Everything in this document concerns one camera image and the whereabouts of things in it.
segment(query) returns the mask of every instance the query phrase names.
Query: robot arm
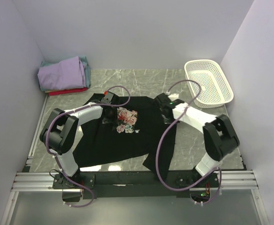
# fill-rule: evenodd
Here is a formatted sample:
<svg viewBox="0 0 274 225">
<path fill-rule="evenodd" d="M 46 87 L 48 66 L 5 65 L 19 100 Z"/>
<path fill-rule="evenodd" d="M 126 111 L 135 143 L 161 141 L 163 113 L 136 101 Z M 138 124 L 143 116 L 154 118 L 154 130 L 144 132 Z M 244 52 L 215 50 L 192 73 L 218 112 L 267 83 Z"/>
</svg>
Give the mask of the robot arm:
<svg viewBox="0 0 274 225">
<path fill-rule="evenodd" d="M 160 94 L 155 98 L 164 117 L 175 120 L 189 107 L 179 121 L 187 123 L 204 135 L 206 154 L 193 168 L 196 177 L 200 178 L 212 168 L 219 165 L 221 160 L 230 154 L 240 141 L 226 115 L 215 116 L 193 107 L 178 98 L 178 94 Z"/>
<path fill-rule="evenodd" d="M 118 103 L 118 99 L 119 97 L 117 95 L 108 91 L 101 101 L 90 102 L 87 105 L 99 103 L 114 105 Z M 59 118 L 55 122 L 49 135 L 50 152 L 57 155 L 59 163 L 61 164 L 63 171 L 68 177 L 72 177 L 79 170 L 79 167 L 75 162 L 71 151 L 77 127 L 91 120 L 99 119 L 103 113 L 109 118 L 113 116 L 117 118 L 115 109 L 110 106 L 93 106 L 78 112 L 78 110 L 82 107 L 86 106 L 84 105 L 66 111 L 61 109 L 54 109 L 40 134 L 40 140 L 45 144 L 48 128 L 51 122 L 61 113 L 74 111 L 74 113 Z"/>
</svg>

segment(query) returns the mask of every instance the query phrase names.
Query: purple folded shirt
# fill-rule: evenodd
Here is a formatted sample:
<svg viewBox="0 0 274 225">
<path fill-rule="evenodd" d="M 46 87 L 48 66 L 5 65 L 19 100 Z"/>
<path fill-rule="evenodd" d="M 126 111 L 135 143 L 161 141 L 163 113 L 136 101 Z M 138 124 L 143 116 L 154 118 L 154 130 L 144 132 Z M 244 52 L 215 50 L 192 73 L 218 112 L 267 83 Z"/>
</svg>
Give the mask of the purple folded shirt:
<svg viewBox="0 0 274 225">
<path fill-rule="evenodd" d="M 78 56 L 50 66 L 41 67 L 38 78 L 40 86 L 49 90 L 86 87 L 84 67 Z"/>
</svg>

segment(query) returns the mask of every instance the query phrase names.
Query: laundry basket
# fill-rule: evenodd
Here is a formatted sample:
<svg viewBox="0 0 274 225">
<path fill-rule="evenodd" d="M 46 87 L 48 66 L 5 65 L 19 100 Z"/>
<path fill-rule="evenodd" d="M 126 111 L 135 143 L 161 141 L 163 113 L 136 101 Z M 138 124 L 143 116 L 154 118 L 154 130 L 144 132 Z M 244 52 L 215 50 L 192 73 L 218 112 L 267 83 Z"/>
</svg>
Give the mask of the laundry basket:
<svg viewBox="0 0 274 225">
<path fill-rule="evenodd" d="M 195 99 L 200 108 L 215 108 L 230 102 L 234 93 L 218 63 L 212 60 L 193 60 L 185 64 L 185 76 L 201 85 L 201 94 Z M 188 82 L 192 97 L 199 91 L 195 83 Z"/>
</svg>

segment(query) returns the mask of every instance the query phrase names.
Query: rose print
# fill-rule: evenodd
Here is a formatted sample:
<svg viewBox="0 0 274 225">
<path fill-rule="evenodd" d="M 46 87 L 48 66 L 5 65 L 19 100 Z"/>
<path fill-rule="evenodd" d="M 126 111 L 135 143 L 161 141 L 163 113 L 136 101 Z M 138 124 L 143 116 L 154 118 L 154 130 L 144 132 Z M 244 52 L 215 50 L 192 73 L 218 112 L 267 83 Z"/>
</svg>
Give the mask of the rose print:
<svg viewBox="0 0 274 225">
<path fill-rule="evenodd" d="M 126 118 L 124 120 L 124 123 L 132 126 L 132 125 L 134 125 L 136 123 L 136 121 L 137 121 L 137 118 L 134 117 L 134 116 L 132 116 L 132 117 Z"/>
<path fill-rule="evenodd" d="M 138 112 L 135 110 L 129 111 L 125 108 L 119 107 L 117 109 L 117 123 L 116 130 L 118 133 L 125 132 L 127 134 L 138 133 L 139 130 L 134 130 L 134 125 L 138 119 Z"/>
<path fill-rule="evenodd" d="M 126 109 L 123 109 L 118 113 L 119 118 L 123 118 L 123 119 L 129 118 L 132 115 L 133 115 L 132 112 Z"/>
<path fill-rule="evenodd" d="M 123 124 L 121 124 L 121 125 L 119 125 L 118 127 L 116 127 L 118 133 L 123 132 L 125 128 L 126 128 L 126 127 L 125 127 L 125 125 L 123 125 Z"/>
<path fill-rule="evenodd" d="M 125 131 L 126 131 L 126 133 L 132 133 L 132 132 L 133 132 L 133 129 L 131 129 L 131 128 L 126 128 Z"/>
<path fill-rule="evenodd" d="M 132 115 L 136 116 L 138 113 L 135 110 L 132 110 Z"/>
</svg>

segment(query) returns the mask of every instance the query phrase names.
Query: gray marble surface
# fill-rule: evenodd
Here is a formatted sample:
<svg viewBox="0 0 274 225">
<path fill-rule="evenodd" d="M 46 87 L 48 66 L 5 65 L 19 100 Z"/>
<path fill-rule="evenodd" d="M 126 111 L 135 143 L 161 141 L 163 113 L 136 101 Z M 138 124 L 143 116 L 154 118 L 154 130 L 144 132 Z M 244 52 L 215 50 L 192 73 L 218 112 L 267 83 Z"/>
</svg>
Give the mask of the gray marble surface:
<svg viewBox="0 0 274 225">
<path fill-rule="evenodd" d="M 42 127 L 54 108 L 63 110 L 73 109 L 83 105 L 94 93 L 103 93 L 114 85 L 123 85 L 129 89 L 132 96 L 156 97 L 165 92 L 174 82 L 185 79 L 183 69 L 117 69 L 117 70 L 91 70 L 91 88 L 83 93 L 73 93 L 49 97 L 45 110 Z M 119 96 L 126 96 L 120 88 L 113 89 Z M 186 83 L 175 86 L 172 93 L 179 93 L 180 99 L 188 102 L 192 99 Z M 203 112 L 221 115 L 227 114 L 225 106 L 200 109 Z M 72 150 L 82 137 L 82 130 L 77 129 Z M 170 170 L 192 169 L 205 154 L 203 135 L 193 127 L 179 123 L 177 126 L 176 144 L 171 161 Z M 145 156 L 128 160 L 83 168 L 84 171 L 144 171 L 148 170 L 142 165 Z M 38 140 L 30 168 L 30 172 L 48 172 L 57 169 L 55 160 L 46 152 L 45 146 Z M 235 149 L 222 162 L 222 169 L 243 169 L 240 152 Z"/>
</svg>

